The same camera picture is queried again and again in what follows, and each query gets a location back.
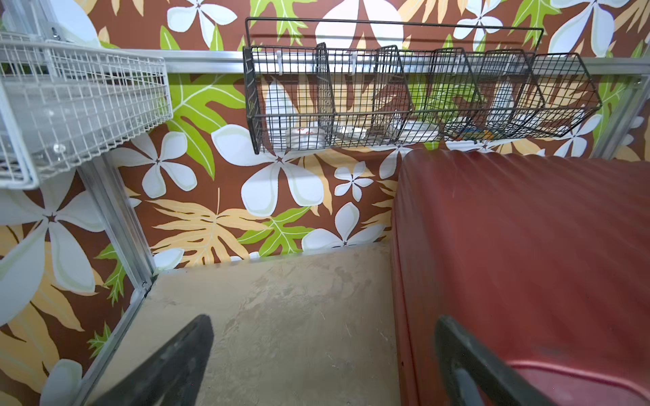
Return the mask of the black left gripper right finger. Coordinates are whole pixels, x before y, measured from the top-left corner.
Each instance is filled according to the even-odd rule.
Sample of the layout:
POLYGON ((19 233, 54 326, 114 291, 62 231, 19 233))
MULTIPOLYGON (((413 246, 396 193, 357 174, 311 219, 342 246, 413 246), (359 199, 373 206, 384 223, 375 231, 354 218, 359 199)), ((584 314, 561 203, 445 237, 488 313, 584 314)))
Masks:
POLYGON ((452 316, 435 328, 440 375, 452 405, 553 405, 452 316))

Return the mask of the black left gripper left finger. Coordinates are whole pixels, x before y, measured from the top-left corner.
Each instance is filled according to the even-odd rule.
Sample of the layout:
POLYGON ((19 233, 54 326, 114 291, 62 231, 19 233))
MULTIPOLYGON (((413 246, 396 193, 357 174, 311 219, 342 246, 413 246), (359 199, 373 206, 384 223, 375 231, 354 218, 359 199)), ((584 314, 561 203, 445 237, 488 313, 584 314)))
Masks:
POLYGON ((96 399, 95 405, 194 405, 213 346, 211 318, 199 315, 96 399))

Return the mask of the red hard-shell suitcase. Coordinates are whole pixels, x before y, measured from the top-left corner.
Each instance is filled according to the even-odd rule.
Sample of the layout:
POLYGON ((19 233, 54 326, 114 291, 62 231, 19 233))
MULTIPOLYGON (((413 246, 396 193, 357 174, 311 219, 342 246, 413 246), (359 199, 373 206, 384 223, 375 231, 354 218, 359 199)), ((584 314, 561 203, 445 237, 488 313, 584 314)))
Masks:
POLYGON ((558 404, 648 404, 647 162, 417 150, 391 242, 403 404, 449 401, 443 315, 558 404))

